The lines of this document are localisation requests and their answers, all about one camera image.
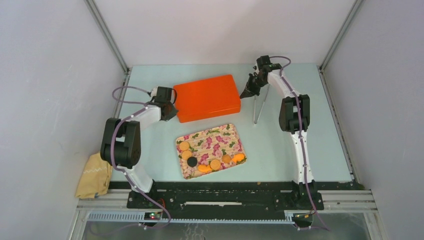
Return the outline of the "orange tin lid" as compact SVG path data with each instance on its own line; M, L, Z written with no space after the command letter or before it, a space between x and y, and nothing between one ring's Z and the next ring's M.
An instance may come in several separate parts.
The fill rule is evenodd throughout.
M231 74L173 86L180 123L188 123L241 111L241 99Z

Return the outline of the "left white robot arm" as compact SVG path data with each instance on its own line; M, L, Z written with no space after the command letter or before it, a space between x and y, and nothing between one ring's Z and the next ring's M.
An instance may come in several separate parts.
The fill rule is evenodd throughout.
M115 96L118 90L135 89L150 97L148 102L126 101ZM100 157L124 175L133 191L139 192L138 201L145 208L153 208L158 194L152 191L154 180L139 163L142 154L142 130L158 122L167 122L178 113L175 103L177 90L157 86L145 90L135 86L120 86L112 97L122 104L139 105L140 109L124 118L109 118L104 127Z

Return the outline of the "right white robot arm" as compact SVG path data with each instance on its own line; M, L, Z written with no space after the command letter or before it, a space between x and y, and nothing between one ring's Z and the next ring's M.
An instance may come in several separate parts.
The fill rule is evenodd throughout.
M284 68L290 65L291 60L280 56L280 59L288 61L287 64L281 65L272 63L273 58L263 55L256 59L254 72L248 75L247 83L239 98L255 98L265 86L274 88L281 96L278 124L292 139L296 167L293 181L297 185L308 185L314 181L307 148L307 131L311 120L310 97L299 93L287 79Z

